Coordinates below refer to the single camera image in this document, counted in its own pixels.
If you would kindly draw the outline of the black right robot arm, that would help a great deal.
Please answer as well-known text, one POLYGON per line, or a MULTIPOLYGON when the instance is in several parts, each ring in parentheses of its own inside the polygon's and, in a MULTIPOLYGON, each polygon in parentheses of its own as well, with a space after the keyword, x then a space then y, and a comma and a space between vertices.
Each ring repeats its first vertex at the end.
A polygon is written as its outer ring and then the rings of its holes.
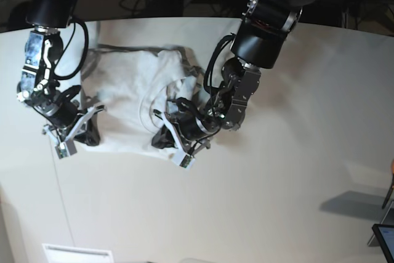
POLYGON ((87 146, 100 142, 98 129, 88 118, 88 111, 73 103, 80 85, 59 91, 61 81, 74 78, 87 58, 89 32, 87 25, 74 15, 78 0, 31 0, 26 22, 33 26, 25 44, 25 61, 17 98, 50 122, 49 130, 55 132, 58 142, 76 140, 87 146), (84 33, 82 56, 78 66, 69 75, 60 76, 55 70, 66 47, 60 30, 78 24, 84 33))

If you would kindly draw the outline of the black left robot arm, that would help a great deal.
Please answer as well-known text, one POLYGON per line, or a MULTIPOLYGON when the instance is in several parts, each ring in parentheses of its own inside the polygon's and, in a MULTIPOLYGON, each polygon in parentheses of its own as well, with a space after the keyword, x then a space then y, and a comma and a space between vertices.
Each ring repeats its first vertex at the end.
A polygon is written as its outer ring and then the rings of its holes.
POLYGON ((163 126, 152 138, 152 146, 184 148, 192 154, 221 130, 238 130, 259 86, 261 69, 273 68, 304 6, 315 1, 249 0, 237 33, 224 36, 209 60, 203 79, 209 99, 204 108, 180 97, 171 101, 176 114, 155 111, 163 126))

